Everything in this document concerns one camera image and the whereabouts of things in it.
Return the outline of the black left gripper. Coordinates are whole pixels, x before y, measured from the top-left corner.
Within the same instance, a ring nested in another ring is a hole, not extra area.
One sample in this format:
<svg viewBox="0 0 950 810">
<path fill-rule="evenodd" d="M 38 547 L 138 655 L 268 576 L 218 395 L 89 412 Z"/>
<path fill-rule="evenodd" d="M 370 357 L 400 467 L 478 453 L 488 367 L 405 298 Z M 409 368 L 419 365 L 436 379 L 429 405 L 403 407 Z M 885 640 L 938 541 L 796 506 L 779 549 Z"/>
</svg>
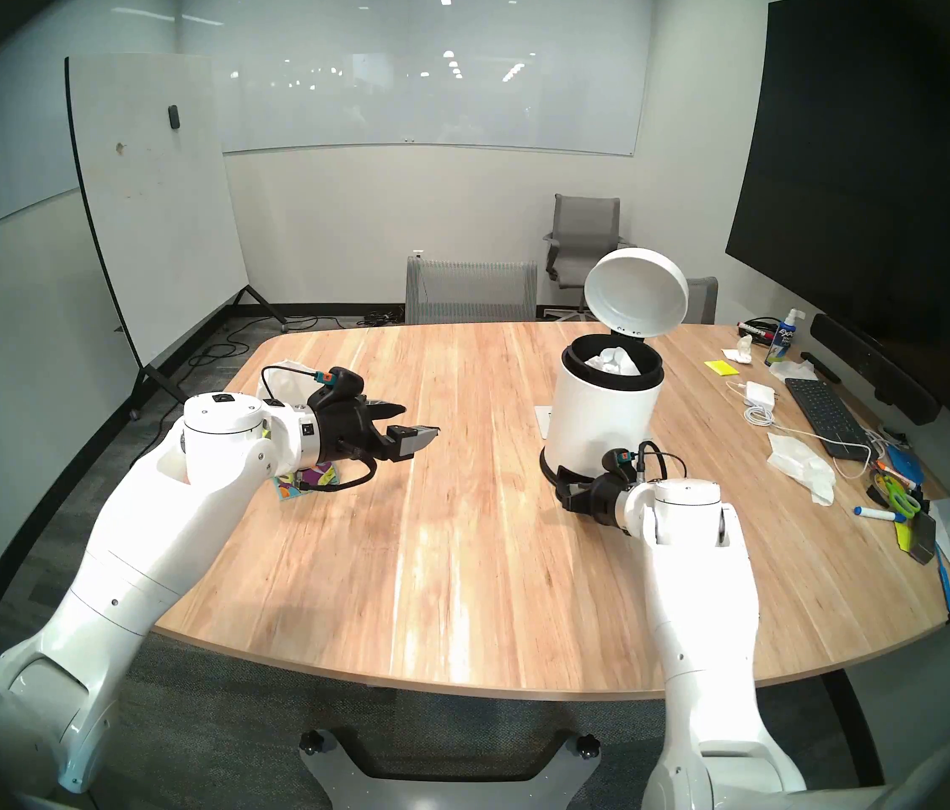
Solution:
<svg viewBox="0 0 950 810">
<path fill-rule="evenodd" d="M 406 461 L 426 448 L 440 434 L 438 427 L 404 427 L 391 424 L 384 436 L 375 422 L 394 419 L 406 407 L 388 401 L 356 395 L 351 399 L 326 395 L 311 396 L 311 411 L 317 422 L 319 453 L 317 462 L 366 459 Z"/>
</svg>

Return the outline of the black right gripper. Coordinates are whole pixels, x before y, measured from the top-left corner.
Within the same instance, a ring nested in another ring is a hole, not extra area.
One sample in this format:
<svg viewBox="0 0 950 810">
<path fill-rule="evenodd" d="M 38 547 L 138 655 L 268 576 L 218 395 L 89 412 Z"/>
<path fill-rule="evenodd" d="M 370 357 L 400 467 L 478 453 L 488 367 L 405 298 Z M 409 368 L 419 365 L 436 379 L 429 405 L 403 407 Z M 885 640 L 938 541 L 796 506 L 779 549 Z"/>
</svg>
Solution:
<svg viewBox="0 0 950 810">
<path fill-rule="evenodd" d="M 585 492 L 585 494 L 558 494 L 562 510 L 588 515 L 606 527 L 628 528 L 626 502 L 637 482 L 621 475 L 601 475 L 590 478 L 558 478 L 558 492 Z"/>
</svg>

